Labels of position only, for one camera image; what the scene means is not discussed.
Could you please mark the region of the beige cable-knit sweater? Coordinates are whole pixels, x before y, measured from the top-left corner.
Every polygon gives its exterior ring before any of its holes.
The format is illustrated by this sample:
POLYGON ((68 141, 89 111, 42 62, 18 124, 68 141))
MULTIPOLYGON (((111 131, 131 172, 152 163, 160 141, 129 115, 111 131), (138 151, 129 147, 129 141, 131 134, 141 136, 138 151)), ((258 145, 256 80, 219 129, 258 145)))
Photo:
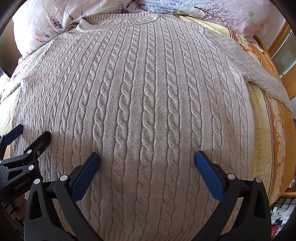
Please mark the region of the beige cable-knit sweater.
POLYGON ((217 205, 197 151, 253 179, 248 82, 292 112, 280 79, 230 37, 176 16, 85 16, 15 69, 1 104, 24 132, 9 155, 49 131, 40 171, 51 181, 96 152, 79 208, 104 240, 189 240, 217 205))

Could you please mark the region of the yellow orange patterned bedsheet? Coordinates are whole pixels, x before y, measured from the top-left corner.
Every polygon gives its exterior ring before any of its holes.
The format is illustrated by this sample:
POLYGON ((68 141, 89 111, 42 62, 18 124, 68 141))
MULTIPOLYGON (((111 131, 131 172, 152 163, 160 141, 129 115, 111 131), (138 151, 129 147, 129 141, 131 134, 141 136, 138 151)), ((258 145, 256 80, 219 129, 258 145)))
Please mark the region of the yellow orange patterned bedsheet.
MULTIPOLYGON (((270 54, 258 36, 254 36, 253 42, 249 42, 238 33, 221 25, 190 16, 176 17, 234 39, 271 76, 279 78, 270 54)), ((273 204, 294 178, 295 127, 292 112, 257 85, 248 82, 247 89, 255 125, 251 177, 262 178, 269 204, 273 204)))

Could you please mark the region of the pink floral pillow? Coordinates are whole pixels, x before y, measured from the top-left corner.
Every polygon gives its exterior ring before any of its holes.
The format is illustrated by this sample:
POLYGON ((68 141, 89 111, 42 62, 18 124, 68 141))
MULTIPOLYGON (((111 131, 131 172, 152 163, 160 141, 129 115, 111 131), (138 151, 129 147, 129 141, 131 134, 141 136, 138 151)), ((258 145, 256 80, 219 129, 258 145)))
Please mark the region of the pink floral pillow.
POLYGON ((25 58, 84 16, 133 13, 136 10, 137 1, 26 1, 13 16, 16 46, 25 58))

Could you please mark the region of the wooden cabinet with glass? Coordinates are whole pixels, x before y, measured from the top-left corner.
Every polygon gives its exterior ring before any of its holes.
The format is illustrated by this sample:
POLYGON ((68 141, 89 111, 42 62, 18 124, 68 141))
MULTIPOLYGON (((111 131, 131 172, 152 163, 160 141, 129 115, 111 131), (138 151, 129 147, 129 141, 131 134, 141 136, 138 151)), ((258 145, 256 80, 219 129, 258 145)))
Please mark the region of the wooden cabinet with glass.
POLYGON ((268 52, 290 100, 295 98, 295 33, 285 21, 268 52))

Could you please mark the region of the white purple floral pillow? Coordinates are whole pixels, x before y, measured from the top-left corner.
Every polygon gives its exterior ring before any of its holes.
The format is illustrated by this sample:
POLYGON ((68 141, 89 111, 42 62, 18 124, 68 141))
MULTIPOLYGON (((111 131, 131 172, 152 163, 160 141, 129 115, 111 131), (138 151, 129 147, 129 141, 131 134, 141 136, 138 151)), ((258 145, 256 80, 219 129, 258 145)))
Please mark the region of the white purple floral pillow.
POLYGON ((170 0, 137 1, 144 10, 158 14, 185 15, 219 24, 248 41, 267 31, 271 1, 259 0, 170 0))

